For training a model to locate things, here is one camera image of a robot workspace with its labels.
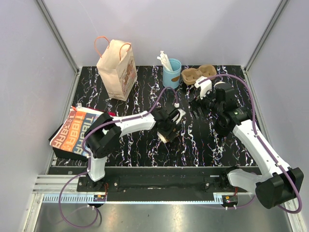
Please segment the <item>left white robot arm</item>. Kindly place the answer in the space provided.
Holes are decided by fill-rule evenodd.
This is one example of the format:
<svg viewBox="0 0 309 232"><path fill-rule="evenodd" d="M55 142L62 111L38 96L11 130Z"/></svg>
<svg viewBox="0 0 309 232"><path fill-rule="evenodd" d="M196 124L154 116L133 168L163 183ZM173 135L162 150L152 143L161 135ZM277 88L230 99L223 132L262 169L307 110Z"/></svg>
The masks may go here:
<svg viewBox="0 0 309 232"><path fill-rule="evenodd" d="M186 112L173 108L167 112L161 107L139 114L113 117L101 114L86 131L82 148L90 149L87 185L93 191L104 187L107 157L120 146L120 138L134 132L155 130L163 143L172 142L182 129L181 120Z"/></svg>

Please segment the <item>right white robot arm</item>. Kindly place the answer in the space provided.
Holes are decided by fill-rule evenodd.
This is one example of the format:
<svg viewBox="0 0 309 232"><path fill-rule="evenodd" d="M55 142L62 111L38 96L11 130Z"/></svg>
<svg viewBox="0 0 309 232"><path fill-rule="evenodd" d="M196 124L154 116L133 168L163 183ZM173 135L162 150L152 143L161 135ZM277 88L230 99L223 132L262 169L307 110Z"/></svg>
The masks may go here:
<svg viewBox="0 0 309 232"><path fill-rule="evenodd" d="M238 187L253 193L267 209L281 205L292 199L299 199L299 191L304 178L299 168L291 168L271 147L257 129L251 113L237 105L235 90L229 83L200 78L194 84L200 89L190 105L195 114L198 109L209 109L217 113L214 129L218 135L234 134L246 147L260 170L260 175L248 173L241 168L230 168L219 179L223 191Z"/></svg>

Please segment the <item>printed kraft paper bag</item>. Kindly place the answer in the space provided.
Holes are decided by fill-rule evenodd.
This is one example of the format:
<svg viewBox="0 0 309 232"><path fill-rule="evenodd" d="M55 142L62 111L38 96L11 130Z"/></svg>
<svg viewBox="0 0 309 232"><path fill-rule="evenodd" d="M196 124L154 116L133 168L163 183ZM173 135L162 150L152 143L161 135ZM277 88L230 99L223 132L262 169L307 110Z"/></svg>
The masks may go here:
<svg viewBox="0 0 309 232"><path fill-rule="evenodd" d="M97 70L103 81L109 98L126 101L137 80L137 70L129 42L108 40L108 46L103 53L97 49L97 40L94 48L99 55Z"/></svg>

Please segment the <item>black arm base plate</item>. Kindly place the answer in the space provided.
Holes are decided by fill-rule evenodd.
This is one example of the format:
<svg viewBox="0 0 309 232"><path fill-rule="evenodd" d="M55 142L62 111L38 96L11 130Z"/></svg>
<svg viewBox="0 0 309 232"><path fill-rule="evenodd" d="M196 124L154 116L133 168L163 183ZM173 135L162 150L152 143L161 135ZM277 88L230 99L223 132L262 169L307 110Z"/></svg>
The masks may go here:
<svg viewBox="0 0 309 232"><path fill-rule="evenodd" d="M107 167L98 181L82 174L78 192L119 192L126 189L198 189L202 191L242 191L227 183L226 167Z"/></svg>

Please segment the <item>single brown paper cup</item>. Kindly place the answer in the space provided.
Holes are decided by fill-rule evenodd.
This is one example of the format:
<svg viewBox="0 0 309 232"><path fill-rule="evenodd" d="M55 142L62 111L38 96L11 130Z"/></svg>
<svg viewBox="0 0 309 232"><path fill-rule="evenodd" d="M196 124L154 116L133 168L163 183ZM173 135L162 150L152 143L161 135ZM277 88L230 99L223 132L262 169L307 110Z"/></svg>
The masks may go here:
<svg viewBox="0 0 309 232"><path fill-rule="evenodd" d="M178 131L158 131L157 135L163 143L173 142L179 136Z"/></svg>

